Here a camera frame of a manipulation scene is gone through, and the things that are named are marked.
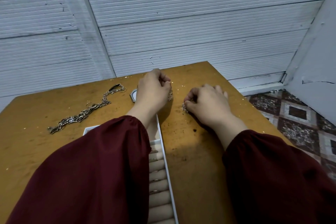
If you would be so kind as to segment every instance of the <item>chain necklace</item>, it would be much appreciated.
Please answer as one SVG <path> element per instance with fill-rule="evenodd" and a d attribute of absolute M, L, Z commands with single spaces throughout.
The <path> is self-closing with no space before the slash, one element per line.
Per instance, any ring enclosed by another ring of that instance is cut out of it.
<path fill-rule="evenodd" d="M 101 100 L 100 104 L 92 104 L 89 107 L 86 106 L 87 109 L 81 111 L 78 115 L 66 117 L 65 119 L 61 120 L 56 127 L 48 127 L 49 133 L 53 134 L 57 131 L 60 131 L 67 124 L 74 123 L 74 122 L 81 122 L 82 120 L 86 119 L 90 115 L 90 113 L 93 112 L 94 110 L 110 104 L 111 102 L 107 100 L 107 96 L 109 94 L 113 94 L 113 93 L 116 93 L 118 91 L 125 92 L 126 90 L 127 89 L 124 86 L 122 86 L 121 84 L 116 84 L 115 86 L 113 86 L 112 88 L 110 88 L 108 91 L 105 92 L 105 94 L 103 95 L 103 99 Z"/>

